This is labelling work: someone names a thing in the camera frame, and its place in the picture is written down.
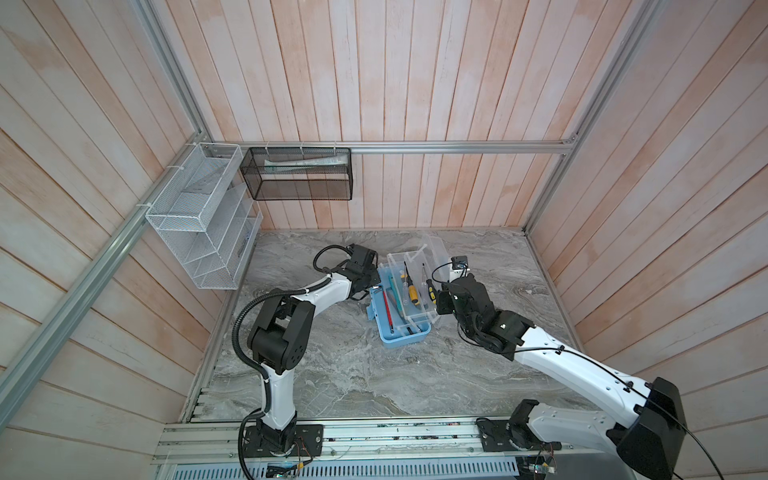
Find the yellow black small screwdriver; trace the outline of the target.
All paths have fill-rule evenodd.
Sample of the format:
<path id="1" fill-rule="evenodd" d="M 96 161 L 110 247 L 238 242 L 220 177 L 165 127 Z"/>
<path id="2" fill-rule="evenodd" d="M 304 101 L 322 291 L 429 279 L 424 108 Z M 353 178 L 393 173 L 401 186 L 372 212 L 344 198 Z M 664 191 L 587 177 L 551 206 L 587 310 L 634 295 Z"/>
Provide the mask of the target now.
<path id="1" fill-rule="evenodd" d="M 422 271 L 429 299 L 435 304 L 437 301 L 437 292 L 431 274 L 427 271 L 427 265 L 425 263 L 422 264 Z"/>

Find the teal handled tool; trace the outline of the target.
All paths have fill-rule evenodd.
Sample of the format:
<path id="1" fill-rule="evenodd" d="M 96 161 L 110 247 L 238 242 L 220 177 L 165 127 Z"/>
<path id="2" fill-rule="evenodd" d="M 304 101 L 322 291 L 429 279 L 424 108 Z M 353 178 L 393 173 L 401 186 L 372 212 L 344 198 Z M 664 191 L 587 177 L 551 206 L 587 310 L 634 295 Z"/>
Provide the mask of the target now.
<path id="1" fill-rule="evenodd" d="M 397 286 L 396 286 L 396 283 L 395 283 L 395 279 L 394 279 L 394 277 L 392 275 L 389 275 L 388 276 L 388 281 L 389 281 L 390 290 L 391 290 L 392 296 L 393 296 L 392 302 L 395 305 L 395 307 L 396 307 L 396 309 L 398 311 L 398 314 L 401 317 L 401 319 L 403 321 L 405 321 L 406 317 L 405 317 L 404 310 L 402 308 L 402 302 L 400 300 L 399 291 L 397 289 Z"/>

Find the yellow handled screwdriver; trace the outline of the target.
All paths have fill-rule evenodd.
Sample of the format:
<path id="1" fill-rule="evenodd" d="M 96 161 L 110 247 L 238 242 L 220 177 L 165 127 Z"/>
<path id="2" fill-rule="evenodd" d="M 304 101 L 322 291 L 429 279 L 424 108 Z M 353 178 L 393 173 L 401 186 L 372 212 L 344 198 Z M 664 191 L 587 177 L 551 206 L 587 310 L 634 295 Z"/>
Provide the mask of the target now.
<path id="1" fill-rule="evenodd" d="M 406 285 L 406 290 L 407 290 L 407 294 L 408 294 L 408 298 L 409 298 L 410 302 L 413 305 L 419 305 L 420 304 L 420 299 L 419 299 L 418 290 L 417 290 L 417 288 L 416 288 L 416 286 L 415 286 L 415 284 L 413 282 L 412 277 L 410 276 L 407 264 L 404 264 L 403 280 L 404 280 L 404 283 Z"/>

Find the blue plastic tool box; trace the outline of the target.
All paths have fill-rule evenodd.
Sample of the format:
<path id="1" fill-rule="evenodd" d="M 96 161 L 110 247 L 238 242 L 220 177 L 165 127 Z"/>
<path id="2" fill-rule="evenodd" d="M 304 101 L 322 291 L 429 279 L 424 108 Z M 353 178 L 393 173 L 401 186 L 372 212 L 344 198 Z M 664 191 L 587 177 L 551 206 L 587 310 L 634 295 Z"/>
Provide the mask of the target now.
<path id="1" fill-rule="evenodd" d="M 440 319 L 436 312 L 436 303 L 433 304 L 428 296 L 424 283 L 422 264 L 427 265 L 427 271 L 431 274 L 434 286 L 437 290 L 437 278 L 446 279 L 450 272 L 450 256 L 445 249 L 443 241 L 437 236 L 425 235 L 421 244 L 412 250 L 389 253 L 386 259 L 379 264 L 378 272 L 381 283 L 371 290 L 371 303 L 367 307 L 368 318 L 375 321 L 379 336 L 384 346 L 389 349 L 414 344 L 423 341 L 432 331 L 433 324 Z M 403 280 L 404 264 L 407 264 L 410 276 L 418 290 L 420 304 L 413 305 L 407 294 Z M 390 290 L 388 276 L 395 279 L 399 291 L 402 308 L 406 320 L 403 321 L 393 304 L 393 296 Z M 394 334 L 389 331 L 383 290 L 386 289 L 389 307 L 394 324 Z"/>

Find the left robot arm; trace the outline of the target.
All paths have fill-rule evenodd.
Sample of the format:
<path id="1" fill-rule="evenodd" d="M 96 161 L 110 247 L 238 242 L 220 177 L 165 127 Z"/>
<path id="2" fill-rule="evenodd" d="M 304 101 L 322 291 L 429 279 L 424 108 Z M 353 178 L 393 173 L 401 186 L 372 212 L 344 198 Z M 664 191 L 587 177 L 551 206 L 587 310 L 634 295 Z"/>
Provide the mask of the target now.
<path id="1" fill-rule="evenodd" d="M 294 369 L 303 358 L 316 315 L 346 301 L 360 300 L 378 285 L 378 253 L 362 245 L 329 245 L 314 257 L 339 250 L 347 258 L 333 267 L 313 268 L 322 278 L 302 288 L 273 289 L 249 301 L 237 314 L 231 341 L 236 356 L 262 379 L 262 406 L 251 421 L 275 433 L 294 428 Z"/>

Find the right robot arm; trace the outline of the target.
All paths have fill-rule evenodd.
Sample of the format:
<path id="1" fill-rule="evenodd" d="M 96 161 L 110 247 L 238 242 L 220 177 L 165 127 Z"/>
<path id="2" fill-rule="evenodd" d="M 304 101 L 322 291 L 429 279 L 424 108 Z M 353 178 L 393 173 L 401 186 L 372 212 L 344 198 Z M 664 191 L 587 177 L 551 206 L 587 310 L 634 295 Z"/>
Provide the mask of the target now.
<path id="1" fill-rule="evenodd" d="M 554 442 L 613 454 L 648 479 L 670 479 L 687 433 L 678 388 L 658 377 L 646 382 L 574 350 L 532 320 L 494 306 L 473 274 L 456 274 L 436 294 L 441 315 L 486 351 L 536 369 L 580 394 L 595 410 L 559 409 L 521 401 L 506 423 L 520 450 Z"/>

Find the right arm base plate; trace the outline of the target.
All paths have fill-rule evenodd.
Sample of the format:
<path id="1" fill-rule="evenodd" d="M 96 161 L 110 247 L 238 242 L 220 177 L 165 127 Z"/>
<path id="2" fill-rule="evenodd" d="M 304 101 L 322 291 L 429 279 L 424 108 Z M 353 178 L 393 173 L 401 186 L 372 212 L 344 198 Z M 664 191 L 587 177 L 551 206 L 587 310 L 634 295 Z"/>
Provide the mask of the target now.
<path id="1" fill-rule="evenodd" d="M 542 441 L 527 424 L 479 417 L 475 420 L 475 426 L 484 452 L 533 451 L 536 453 L 562 449 L 561 442 Z"/>

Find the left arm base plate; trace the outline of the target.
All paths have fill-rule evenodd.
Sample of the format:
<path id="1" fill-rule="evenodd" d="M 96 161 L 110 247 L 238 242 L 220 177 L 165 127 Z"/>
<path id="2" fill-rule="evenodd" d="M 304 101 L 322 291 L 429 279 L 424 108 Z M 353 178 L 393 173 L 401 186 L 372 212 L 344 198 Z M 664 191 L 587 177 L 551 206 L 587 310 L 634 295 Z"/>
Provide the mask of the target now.
<path id="1" fill-rule="evenodd" d="M 275 430 L 264 423 L 245 427 L 239 453 L 243 458 L 309 457 L 321 455 L 324 426 L 322 424 L 289 425 Z"/>

